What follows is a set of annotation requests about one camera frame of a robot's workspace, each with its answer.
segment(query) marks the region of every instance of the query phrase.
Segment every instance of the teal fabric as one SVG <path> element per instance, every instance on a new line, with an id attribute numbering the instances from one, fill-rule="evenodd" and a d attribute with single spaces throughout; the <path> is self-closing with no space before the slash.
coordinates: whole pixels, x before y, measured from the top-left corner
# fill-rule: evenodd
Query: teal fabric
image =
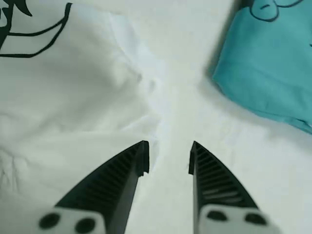
<path id="1" fill-rule="evenodd" d="M 245 2 L 213 79 L 257 115 L 312 134 L 312 0 Z"/>

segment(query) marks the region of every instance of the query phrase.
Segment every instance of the white surface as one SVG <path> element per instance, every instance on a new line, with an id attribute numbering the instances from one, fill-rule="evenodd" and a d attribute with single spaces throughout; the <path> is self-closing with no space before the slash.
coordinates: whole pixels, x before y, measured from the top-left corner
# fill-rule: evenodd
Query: white surface
<path id="1" fill-rule="evenodd" d="M 163 138 L 170 148 L 149 175 L 127 233 L 192 233 L 194 140 L 232 170 L 285 234 L 311 232 L 312 136 L 245 111 L 204 77 L 234 0 L 80 1 L 126 14 L 170 71 L 173 134 Z"/>

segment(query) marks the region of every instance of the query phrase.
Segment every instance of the black line drawing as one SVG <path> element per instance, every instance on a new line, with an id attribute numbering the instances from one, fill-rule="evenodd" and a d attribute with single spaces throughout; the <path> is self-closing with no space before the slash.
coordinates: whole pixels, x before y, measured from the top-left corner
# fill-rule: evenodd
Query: black line drawing
<path id="1" fill-rule="evenodd" d="M 53 26 L 44 29 L 39 32 L 35 33 L 15 33 L 11 32 L 11 27 L 12 27 L 12 18 L 14 16 L 13 8 L 16 6 L 21 12 L 24 14 L 32 17 L 32 14 L 30 13 L 27 5 L 26 5 L 26 0 L 0 0 L 0 57 L 7 57 L 7 58 L 32 58 L 34 56 L 37 56 L 44 52 L 45 50 L 49 49 L 57 40 L 61 32 L 63 31 L 68 18 L 69 18 L 69 13 L 70 9 L 72 6 L 72 3 L 67 3 L 65 7 L 65 13 L 64 17 L 58 21 L 56 24 Z M 60 29 L 58 32 L 54 35 L 52 40 L 43 48 L 38 50 L 37 52 L 33 54 L 3 54 L 1 53 L 1 47 L 3 46 L 3 43 L 6 39 L 9 39 L 9 37 L 35 37 L 42 35 L 46 32 L 49 32 L 50 30 L 60 26 Z"/>
<path id="2" fill-rule="evenodd" d="M 249 7 L 250 14 L 257 20 L 274 22 L 279 17 L 280 8 L 290 8 L 303 0 L 244 0 L 242 8 Z"/>

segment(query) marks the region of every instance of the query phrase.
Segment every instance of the folded clothing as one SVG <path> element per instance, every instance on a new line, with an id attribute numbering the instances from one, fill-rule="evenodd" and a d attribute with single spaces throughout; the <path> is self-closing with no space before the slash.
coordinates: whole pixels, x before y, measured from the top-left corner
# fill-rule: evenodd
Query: folded clothing
<path id="1" fill-rule="evenodd" d="M 128 20 L 57 0 L 0 10 L 0 199 L 54 205 L 142 140 L 153 166 L 162 64 Z"/>
<path id="2" fill-rule="evenodd" d="M 214 81 L 259 116 L 312 134 L 312 2 L 243 0 Z"/>

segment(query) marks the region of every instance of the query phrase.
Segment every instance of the white fabric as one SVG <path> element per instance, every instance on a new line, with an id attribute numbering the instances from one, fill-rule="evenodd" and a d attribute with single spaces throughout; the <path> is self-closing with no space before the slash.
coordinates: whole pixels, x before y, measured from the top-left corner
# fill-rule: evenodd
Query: white fabric
<path id="1" fill-rule="evenodd" d="M 49 28 L 64 17 L 66 2 L 27 5 L 33 16 L 15 7 L 11 32 Z M 0 54 L 35 53 L 60 27 L 8 36 Z M 125 17 L 81 4 L 72 5 L 47 50 L 33 58 L 0 57 L 0 199 L 13 194 L 52 206 L 142 140 L 150 143 L 153 167 L 166 106 L 161 71 Z"/>
<path id="2" fill-rule="evenodd" d="M 193 178 L 187 172 L 194 140 L 232 170 L 284 234 L 311 232 L 312 136 L 237 107 L 204 76 L 235 0 L 74 2 L 127 15 L 170 68 L 163 96 L 172 105 L 166 115 L 172 131 L 160 138 L 161 154 L 143 178 L 146 186 L 132 207 L 127 234 L 193 232 Z"/>

